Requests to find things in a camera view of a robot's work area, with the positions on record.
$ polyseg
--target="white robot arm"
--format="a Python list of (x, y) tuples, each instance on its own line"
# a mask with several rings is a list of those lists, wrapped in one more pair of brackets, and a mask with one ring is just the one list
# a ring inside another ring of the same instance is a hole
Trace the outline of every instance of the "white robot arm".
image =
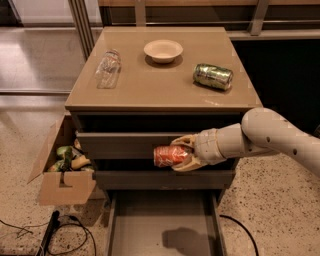
[(193, 155), (175, 171), (191, 171), (228, 158), (284, 153), (320, 177), (320, 139), (302, 132), (284, 117), (267, 108), (248, 111), (240, 124), (204, 130), (174, 140)]

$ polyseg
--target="cardboard box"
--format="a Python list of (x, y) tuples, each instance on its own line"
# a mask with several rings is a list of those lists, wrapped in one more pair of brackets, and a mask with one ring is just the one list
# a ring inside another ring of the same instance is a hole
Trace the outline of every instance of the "cardboard box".
[(101, 199), (104, 194), (96, 187), (92, 172), (46, 172), (57, 161), (56, 150), (61, 146), (73, 145), (75, 126), (69, 113), (50, 129), (36, 159), (28, 183), (43, 175), (39, 194), (40, 205), (85, 204), (88, 199)]

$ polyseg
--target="small bowl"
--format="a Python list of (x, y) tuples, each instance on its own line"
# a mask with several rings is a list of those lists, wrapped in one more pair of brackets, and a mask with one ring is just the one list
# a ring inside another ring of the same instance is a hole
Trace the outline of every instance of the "small bowl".
[(170, 63), (183, 51), (182, 46), (170, 40), (152, 41), (144, 47), (144, 52), (156, 63)]

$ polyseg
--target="speckled floor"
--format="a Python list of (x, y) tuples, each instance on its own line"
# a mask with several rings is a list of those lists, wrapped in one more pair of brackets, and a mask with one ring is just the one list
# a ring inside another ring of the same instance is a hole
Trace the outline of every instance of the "speckled floor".
[[(72, 29), (0, 28), (0, 87), (71, 89), (84, 61)], [(27, 184), (50, 125), (64, 113), (64, 96), (0, 96), (0, 220), (16, 226), (45, 224), (54, 210), (75, 215), (93, 234), (102, 255), (108, 224), (104, 200), (85, 205), (39, 206), (42, 177)], [(219, 206), (252, 233), (260, 255), (320, 255), (320, 178), (285, 155), (244, 158)], [(254, 255), (247, 234), (221, 219), (228, 255)], [(17, 238), (0, 223), (0, 255), (30, 254), (39, 248), (46, 225)], [(52, 241), (52, 252), (77, 246), (84, 233), (66, 228)], [(89, 239), (68, 255), (93, 255)], [(174, 255), (190, 255), (176, 251)]]

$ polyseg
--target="can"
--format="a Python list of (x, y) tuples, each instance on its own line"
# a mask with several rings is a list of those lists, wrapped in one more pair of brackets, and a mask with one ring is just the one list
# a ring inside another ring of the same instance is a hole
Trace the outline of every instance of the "can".
[(195, 82), (224, 91), (231, 87), (232, 78), (232, 70), (205, 63), (197, 64), (193, 71)]
[(153, 150), (154, 165), (158, 167), (173, 166), (182, 163), (192, 153), (186, 146), (158, 146)]

